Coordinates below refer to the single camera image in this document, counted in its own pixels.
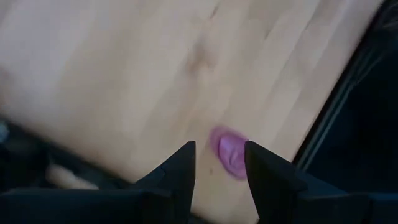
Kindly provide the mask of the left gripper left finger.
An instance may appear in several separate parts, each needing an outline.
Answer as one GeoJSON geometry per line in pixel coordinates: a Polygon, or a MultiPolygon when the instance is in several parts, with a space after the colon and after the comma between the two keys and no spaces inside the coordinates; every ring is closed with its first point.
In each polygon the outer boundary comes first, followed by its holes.
{"type": "Polygon", "coordinates": [[[171,193],[175,224],[188,224],[195,186],[196,142],[188,141],[132,189],[159,189],[171,193]]]}

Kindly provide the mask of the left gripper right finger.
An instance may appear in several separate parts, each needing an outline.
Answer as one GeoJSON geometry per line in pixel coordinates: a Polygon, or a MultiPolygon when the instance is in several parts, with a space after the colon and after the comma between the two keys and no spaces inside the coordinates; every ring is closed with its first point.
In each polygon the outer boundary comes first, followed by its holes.
{"type": "Polygon", "coordinates": [[[245,142],[244,160],[258,224],[292,224],[298,194],[308,189],[295,167],[253,141],[245,142]]]}

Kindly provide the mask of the purple swirl glass vase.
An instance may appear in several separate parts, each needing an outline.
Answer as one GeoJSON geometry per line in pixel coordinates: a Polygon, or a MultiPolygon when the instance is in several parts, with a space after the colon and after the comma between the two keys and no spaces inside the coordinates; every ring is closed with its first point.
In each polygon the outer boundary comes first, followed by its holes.
{"type": "Polygon", "coordinates": [[[247,137],[226,127],[216,126],[209,135],[209,144],[224,169],[238,180],[246,180],[244,145],[247,137]]]}

